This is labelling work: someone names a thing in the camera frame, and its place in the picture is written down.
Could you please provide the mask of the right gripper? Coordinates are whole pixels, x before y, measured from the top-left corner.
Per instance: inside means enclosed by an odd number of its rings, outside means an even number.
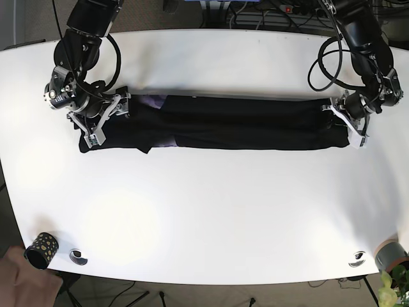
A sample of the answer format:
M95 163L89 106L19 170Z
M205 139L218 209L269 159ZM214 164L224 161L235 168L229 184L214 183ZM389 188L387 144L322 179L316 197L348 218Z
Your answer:
M97 102L79 112L70 111L67 117L83 131L85 144L91 149L105 142L103 126L112 116L128 115L131 98L129 93L115 94L110 102Z

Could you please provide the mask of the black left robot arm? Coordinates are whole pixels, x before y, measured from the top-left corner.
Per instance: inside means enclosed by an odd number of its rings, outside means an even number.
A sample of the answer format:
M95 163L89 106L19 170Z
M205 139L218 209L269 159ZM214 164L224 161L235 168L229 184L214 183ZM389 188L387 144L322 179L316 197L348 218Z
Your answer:
M320 6L335 35L321 45L314 64L330 85L344 89L340 97L331 98L322 110L331 112L346 127L348 139L340 147L362 148L368 139L370 116L380 114L383 106L394 106L403 98L392 51L368 1L320 1ZM350 53L352 67L363 86L338 79L345 52Z

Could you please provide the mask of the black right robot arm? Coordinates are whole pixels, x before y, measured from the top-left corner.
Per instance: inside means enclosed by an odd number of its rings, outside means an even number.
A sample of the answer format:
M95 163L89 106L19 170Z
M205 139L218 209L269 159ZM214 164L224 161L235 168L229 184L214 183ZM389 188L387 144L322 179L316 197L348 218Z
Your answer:
M103 145L106 121L129 111L132 96L127 87L110 93L120 74L121 53L109 31L122 6L122 1L77 1L54 50L55 67L45 86L44 99L52 109L68 110L67 118L81 130L82 152ZM114 75L109 83L87 83L87 73L100 57L103 38L108 39L116 54Z

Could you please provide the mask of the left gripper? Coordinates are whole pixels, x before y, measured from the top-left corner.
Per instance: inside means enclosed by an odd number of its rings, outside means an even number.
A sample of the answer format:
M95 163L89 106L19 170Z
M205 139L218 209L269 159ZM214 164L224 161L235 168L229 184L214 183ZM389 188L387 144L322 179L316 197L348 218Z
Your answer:
M370 117L375 110L363 96L340 96L329 98L329 103L321 106L322 111L331 111L348 129L348 142L356 148L365 148L369 140Z

